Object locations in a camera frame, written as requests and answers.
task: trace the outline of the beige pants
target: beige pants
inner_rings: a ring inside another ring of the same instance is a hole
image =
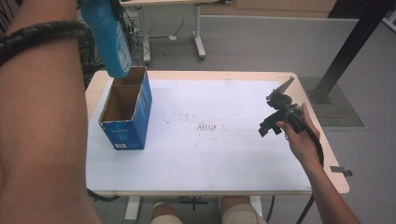
[[[183,224],[183,222],[178,217],[165,215],[154,218],[151,224]],[[221,224],[267,224],[267,222],[250,204],[239,204],[224,213]]]

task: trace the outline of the braided black strap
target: braided black strap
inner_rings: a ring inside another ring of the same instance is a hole
[[[84,35],[86,26],[76,21],[39,23],[0,39],[0,66],[21,51],[55,37]]]

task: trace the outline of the black tape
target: black tape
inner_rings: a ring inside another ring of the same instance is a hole
[[[343,166],[331,166],[333,173],[343,173],[344,176],[353,176],[351,170],[345,170]]]

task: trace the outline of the person's leg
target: person's leg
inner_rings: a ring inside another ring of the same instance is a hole
[[[173,207],[165,203],[157,203],[152,210],[151,224],[183,224],[183,222]]]
[[[248,197],[223,197],[220,202],[221,224],[266,224],[251,206]]]

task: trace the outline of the open box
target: open box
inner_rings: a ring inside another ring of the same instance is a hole
[[[149,124],[151,90],[146,67],[114,78],[99,124],[117,150],[143,149]]]

